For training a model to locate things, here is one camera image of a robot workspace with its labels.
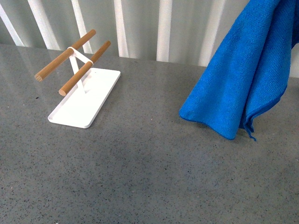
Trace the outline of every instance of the blue towel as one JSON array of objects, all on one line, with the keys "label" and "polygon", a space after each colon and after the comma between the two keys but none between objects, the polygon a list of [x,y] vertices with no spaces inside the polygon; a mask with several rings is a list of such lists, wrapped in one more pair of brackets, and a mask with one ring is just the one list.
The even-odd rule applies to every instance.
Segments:
[{"label": "blue towel", "polygon": [[232,140],[283,95],[299,41],[299,0],[251,0],[179,111]]}]

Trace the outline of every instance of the speckled quartz countertop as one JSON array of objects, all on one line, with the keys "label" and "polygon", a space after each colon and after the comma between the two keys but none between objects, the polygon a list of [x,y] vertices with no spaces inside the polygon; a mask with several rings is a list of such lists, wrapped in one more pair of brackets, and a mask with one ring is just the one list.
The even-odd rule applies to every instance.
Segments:
[{"label": "speckled quartz countertop", "polygon": [[229,141],[178,111],[205,68],[106,56],[121,77],[93,124],[50,123],[60,51],[0,45],[1,224],[299,222],[299,79]]}]

